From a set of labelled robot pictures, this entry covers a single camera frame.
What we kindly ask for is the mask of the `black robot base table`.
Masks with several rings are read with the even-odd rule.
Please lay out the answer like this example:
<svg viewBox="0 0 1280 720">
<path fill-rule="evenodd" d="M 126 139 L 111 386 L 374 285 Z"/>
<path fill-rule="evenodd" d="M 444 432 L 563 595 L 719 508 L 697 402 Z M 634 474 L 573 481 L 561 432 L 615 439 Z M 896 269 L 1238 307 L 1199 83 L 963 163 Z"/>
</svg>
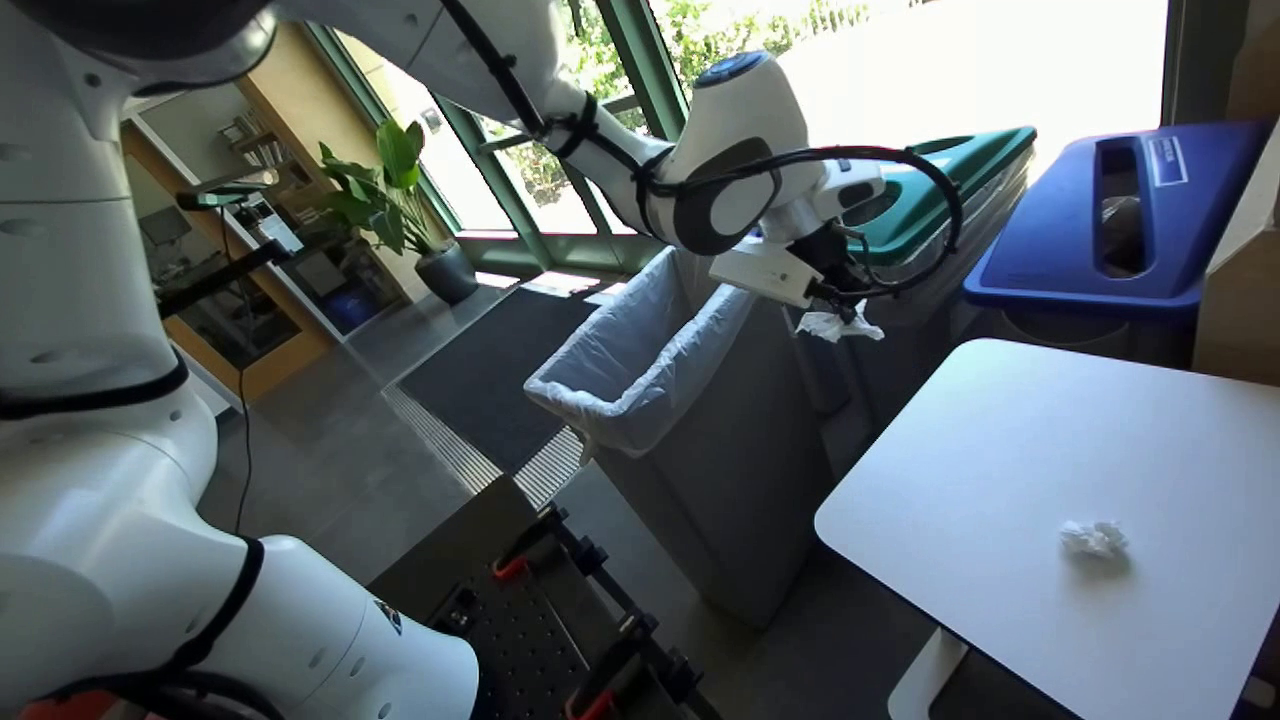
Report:
<svg viewBox="0 0 1280 720">
<path fill-rule="evenodd" d="M 493 580 L 488 565 L 540 511 L 500 478 L 374 580 L 406 617 L 475 648 L 474 720 L 563 720 L 567 694 L 603 657 L 615 625 L 654 617 L 610 565 L 581 576 L 561 554 L 545 554 L 527 576 Z M 624 720 L 680 720 L 680 712 L 644 694 Z"/>
</svg>

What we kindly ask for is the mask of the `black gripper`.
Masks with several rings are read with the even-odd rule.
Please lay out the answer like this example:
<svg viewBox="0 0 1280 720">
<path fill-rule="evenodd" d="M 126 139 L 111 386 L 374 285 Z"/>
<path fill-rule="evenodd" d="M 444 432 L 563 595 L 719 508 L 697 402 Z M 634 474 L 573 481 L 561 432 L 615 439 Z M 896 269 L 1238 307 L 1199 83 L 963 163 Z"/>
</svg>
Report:
<svg viewBox="0 0 1280 720">
<path fill-rule="evenodd" d="M 806 262 L 815 282 L 807 285 L 822 300 L 853 300 L 859 292 L 859 282 L 850 262 L 850 232 L 830 221 L 815 232 L 799 235 L 794 243 L 794 258 Z"/>
</svg>

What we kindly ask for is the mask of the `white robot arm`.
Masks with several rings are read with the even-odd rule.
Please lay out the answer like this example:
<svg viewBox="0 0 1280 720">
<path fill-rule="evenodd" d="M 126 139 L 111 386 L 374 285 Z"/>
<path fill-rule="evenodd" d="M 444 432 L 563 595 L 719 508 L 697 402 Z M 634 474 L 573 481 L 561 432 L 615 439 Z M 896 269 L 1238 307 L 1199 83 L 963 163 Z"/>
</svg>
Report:
<svg viewBox="0 0 1280 720">
<path fill-rule="evenodd" d="M 634 227 L 799 304 L 830 153 L 776 60 L 697 79 L 680 138 L 557 69 L 547 0 L 0 0 L 0 702 L 195 684 L 266 720 L 469 720 L 479 657 L 293 535 L 214 529 L 216 415 L 158 311 L 119 126 L 138 97 L 257 69 L 276 30 L 365 42 L 516 126 Z"/>
</svg>

